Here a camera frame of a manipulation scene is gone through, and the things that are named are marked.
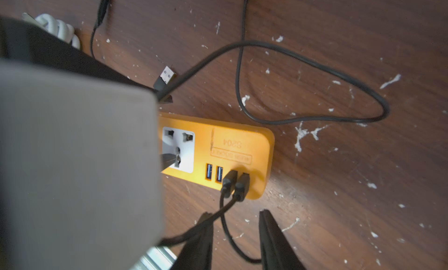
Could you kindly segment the black usb cable orange fan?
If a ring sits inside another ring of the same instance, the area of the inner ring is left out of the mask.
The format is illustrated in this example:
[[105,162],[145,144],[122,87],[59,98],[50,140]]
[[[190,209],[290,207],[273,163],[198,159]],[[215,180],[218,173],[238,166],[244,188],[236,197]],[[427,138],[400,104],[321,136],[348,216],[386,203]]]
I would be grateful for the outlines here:
[[215,47],[200,45],[201,59],[157,92],[169,96],[198,88],[234,93],[223,99],[257,124],[287,125],[307,121],[354,123],[384,120],[390,104],[361,62],[366,30],[331,0],[235,0],[241,7],[214,22]]

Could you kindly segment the yellow power strip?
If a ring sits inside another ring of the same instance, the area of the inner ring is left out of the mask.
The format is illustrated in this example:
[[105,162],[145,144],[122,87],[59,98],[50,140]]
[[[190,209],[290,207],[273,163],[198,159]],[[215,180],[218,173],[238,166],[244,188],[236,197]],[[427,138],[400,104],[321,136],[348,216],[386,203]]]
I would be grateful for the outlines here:
[[270,178],[275,137],[268,128],[161,112],[161,152],[178,160],[163,174],[220,190],[226,174],[250,176],[247,199],[259,199]]

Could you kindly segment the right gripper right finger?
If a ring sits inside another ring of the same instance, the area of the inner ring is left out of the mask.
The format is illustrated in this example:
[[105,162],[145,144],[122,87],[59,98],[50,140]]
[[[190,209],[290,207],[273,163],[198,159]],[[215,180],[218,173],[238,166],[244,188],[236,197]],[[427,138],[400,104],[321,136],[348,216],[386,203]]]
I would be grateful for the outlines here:
[[259,214],[261,265],[264,270],[305,270],[278,223],[267,209]]

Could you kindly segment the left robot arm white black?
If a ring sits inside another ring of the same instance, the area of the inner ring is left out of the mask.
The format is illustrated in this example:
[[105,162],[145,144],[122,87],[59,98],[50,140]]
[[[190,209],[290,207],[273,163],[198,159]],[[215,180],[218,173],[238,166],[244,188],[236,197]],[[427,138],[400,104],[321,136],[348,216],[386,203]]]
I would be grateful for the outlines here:
[[153,88],[1,18],[1,268],[129,270],[162,237]]

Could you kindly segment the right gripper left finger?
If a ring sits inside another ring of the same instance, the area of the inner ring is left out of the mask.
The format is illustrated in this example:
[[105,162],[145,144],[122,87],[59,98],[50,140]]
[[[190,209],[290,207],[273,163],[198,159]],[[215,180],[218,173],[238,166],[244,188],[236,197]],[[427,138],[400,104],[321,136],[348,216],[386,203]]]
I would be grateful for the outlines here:
[[183,235],[170,239],[171,245],[185,243],[171,270],[210,270],[212,268],[212,245],[214,226],[210,223],[195,235]]

